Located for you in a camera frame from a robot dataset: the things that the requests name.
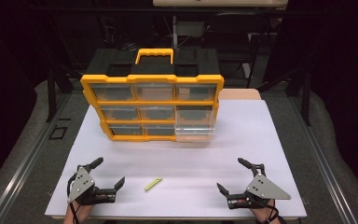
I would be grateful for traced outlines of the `person's left hand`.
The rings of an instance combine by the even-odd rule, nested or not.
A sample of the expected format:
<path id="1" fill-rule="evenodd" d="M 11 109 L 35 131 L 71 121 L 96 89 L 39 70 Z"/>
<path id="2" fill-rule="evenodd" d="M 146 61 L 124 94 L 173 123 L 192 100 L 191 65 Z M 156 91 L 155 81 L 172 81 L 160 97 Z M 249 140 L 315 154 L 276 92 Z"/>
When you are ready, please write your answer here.
<path id="1" fill-rule="evenodd" d="M 81 205 L 77 201 L 73 201 L 69 207 L 74 207 L 78 217 L 87 217 L 93 209 L 93 205 Z"/>

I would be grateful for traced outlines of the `aluminium floor rail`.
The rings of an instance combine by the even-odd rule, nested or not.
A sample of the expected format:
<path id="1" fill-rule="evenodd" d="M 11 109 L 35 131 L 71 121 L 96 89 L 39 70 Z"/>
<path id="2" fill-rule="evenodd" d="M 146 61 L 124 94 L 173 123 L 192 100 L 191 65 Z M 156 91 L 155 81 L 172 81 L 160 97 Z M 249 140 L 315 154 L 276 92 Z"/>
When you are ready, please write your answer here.
<path id="1" fill-rule="evenodd" d="M 343 191 L 340 185 L 337 182 L 335 175 L 332 172 L 330 165 L 327 162 L 327 159 L 320 147 L 317 138 L 312 130 L 312 128 L 307 124 L 303 119 L 301 114 L 301 105 L 296 97 L 289 97 L 289 102 L 292 108 L 295 110 L 296 117 L 302 127 L 303 132 L 306 134 L 308 140 L 310 141 L 311 154 L 313 159 L 316 162 L 316 165 L 323 177 L 326 188 L 330 194 L 330 197 L 337 209 L 337 212 L 340 216 L 340 219 L 343 224 L 358 224 L 346 197 L 343 194 Z"/>
<path id="2" fill-rule="evenodd" d="M 42 93 L 37 96 L 31 117 L 0 169 L 0 224 L 6 218 L 8 210 L 32 172 L 45 143 L 48 141 L 48 135 L 53 131 L 70 98 L 70 93 L 60 95 L 59 101 L 53 106 L 56 111 L 50 117 L 48 98 Z"/>

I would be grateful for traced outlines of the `beige wooden board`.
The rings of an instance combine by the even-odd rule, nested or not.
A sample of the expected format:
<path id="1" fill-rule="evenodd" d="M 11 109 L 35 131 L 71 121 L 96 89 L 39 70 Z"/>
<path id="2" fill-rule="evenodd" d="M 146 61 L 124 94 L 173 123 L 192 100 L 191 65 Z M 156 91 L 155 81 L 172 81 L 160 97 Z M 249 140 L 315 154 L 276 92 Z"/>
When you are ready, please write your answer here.
<path id="1" fill-rule="evenodd" d="M 256 89 L 222 89 L 219 100 L 260 100 L 261 96 Z"/>

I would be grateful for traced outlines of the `yellow-green pen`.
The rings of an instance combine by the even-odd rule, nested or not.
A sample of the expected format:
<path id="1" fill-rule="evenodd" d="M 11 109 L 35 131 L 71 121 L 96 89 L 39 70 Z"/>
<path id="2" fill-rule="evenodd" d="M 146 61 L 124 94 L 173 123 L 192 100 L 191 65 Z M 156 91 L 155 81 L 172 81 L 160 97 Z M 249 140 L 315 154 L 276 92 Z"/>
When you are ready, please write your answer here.
<path id="1" fill-rule="evenodd" d="M 155 187 L 158 183 L 160 183 L 163 180 L 162 177 L 156 178 L 155 180 L 153 180 L 151 183 L 149 183 L 146 187 L 145 187 L 145 191 L 150 191 L 153 187 Z"/>

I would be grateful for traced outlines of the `grey metal stand post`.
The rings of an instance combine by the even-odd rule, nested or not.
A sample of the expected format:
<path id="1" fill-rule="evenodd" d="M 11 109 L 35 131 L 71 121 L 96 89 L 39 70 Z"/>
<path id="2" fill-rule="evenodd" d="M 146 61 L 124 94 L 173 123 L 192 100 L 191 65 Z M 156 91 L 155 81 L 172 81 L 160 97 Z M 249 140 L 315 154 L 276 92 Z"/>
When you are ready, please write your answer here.
<path id="1" fill-rule="evenodd" d="M 177 49 L 178 47 L 178 34 L 177 34 L 177 18 L 172 17 L 172 47 Z"/>

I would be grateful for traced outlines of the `group of clear closed drawers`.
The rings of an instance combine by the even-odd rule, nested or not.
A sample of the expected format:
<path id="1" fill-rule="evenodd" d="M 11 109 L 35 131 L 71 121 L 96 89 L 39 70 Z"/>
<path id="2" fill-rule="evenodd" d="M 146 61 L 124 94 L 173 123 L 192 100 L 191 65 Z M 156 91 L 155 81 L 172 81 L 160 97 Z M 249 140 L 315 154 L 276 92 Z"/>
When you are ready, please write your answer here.
<path id="1" fill-rule="evenodd" d="M 217 86 L 212 83 L 92 84 L 96 109 L 107 134 L 116 139 L 175 141 L 179 105 L 211 105 L 214 117 Z"/>

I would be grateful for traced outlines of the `yellow and black drawer organizer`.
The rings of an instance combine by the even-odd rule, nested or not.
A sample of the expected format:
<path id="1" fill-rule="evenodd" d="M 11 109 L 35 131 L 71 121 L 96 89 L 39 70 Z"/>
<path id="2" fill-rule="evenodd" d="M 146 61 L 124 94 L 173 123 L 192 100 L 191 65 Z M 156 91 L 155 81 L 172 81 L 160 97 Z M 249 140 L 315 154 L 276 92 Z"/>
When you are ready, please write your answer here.
<path id="1" fill-rule="evenodd" d="M 99 49 L 81 78 L 83 92 L 100 119 L 100 126 L 107 137 L 114 141 L 156 141 L 142 139 L 116 139 L 107 134 L 96 109 L 92 84 L 133 83 L 212 83 L 217 86 L 215 122 L 219 108 L 219 93 L 224 87 L 218 58 L 214 49 L 138 49 L 125 51 Z"/>

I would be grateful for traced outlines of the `black stand leg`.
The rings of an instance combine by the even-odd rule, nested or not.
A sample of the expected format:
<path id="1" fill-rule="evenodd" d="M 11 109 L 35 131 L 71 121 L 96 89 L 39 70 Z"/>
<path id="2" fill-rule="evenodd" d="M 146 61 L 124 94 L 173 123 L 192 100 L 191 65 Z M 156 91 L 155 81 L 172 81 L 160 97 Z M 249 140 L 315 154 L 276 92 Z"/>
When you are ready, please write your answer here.
<path id="1" fill-rule="evenodd" d="M 56 90 L 55 90 L 55 76 L 54 70 L 51 69 L 48 73 L 48 118 L 47 122 L 51 122 L 56 114 Z"/>

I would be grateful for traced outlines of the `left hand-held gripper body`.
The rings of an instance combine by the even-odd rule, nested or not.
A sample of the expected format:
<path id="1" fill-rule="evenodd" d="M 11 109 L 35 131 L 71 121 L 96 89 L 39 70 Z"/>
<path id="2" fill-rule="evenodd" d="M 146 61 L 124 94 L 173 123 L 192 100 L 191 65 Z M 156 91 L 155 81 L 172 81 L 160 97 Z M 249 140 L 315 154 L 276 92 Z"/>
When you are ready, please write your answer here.
<path id="1" fill-rule="evenodd" d="M 116 200 L 116 189 L 100 189 L 96 186 L 90 173 L 80 167 L 70 178 L 67 203 L 77 202 L 80 205 L 113 203 Z"/>

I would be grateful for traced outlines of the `clear plastic drawer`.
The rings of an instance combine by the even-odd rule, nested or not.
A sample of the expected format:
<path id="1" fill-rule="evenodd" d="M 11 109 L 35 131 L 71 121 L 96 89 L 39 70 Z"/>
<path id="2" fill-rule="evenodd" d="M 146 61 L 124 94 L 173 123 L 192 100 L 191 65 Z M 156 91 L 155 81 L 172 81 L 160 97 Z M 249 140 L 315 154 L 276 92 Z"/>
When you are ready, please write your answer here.
<path id="1" fill-rule="evenodd" d="M 215 131 L 211 105 L 179 105 L 175 111 L 174 132 L 178 142 L 209 142 Z"/>

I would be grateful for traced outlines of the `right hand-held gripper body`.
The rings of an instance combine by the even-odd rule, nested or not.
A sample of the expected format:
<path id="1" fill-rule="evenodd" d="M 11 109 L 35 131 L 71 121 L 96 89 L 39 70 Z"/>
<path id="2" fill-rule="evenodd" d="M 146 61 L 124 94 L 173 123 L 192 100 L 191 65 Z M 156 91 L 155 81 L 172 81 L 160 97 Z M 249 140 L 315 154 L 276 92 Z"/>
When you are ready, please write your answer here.
<path id="1" fill-rule="evenodd" d="M 244 193 L 227 194 L 229 209 L 265 208 L 270 200 L 290 200 L 291 195 L 281 189 L 266 176 L 257 174 Z"/>

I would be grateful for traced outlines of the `black folding chair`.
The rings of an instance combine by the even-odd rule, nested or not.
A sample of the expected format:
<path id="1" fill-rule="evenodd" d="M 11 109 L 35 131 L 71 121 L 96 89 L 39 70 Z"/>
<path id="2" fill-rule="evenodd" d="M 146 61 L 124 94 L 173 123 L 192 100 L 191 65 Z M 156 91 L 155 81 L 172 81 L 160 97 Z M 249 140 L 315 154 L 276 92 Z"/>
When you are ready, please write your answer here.
<path id="1" fill-rule="evenodd" d="M 213 14 L 202 27 L 201 47 L 215 49 L 220 65 L 237 65 L 224 77 L 240 69 L 249 88 L 253 78 L 260 43 L 268 32 L 269 20 L 261 15 L 222 12 Z"/>

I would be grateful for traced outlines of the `person's right hand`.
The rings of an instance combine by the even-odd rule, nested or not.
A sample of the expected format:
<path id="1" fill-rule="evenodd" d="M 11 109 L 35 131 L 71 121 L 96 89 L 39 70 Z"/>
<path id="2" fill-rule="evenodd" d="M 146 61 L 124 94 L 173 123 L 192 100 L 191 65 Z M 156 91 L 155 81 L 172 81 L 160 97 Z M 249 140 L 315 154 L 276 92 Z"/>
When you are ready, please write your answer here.
<path id="1" fill-rule="evenodd" d="M 264 221 L 267 218 L 272 218 L 276 212 L 271 208 L 251 208 L 250 211 L 254 214 L 255 218 L 259 221 Z"/>

